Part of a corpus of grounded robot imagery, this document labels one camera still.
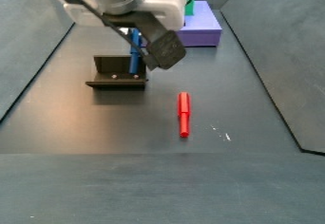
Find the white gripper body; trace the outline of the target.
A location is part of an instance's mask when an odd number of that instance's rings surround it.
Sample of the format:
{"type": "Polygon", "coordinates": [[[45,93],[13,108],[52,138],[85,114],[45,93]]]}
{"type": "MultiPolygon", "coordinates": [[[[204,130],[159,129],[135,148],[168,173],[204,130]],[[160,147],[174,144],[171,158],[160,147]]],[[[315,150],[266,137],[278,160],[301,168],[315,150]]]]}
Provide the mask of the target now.
{"type": "Polygon", "coordinates": [[[112,16],[131,11],[148,11],[167,29],[178,31],[184,25],[187,0],[84,0],[100,13],[112,16]]]}

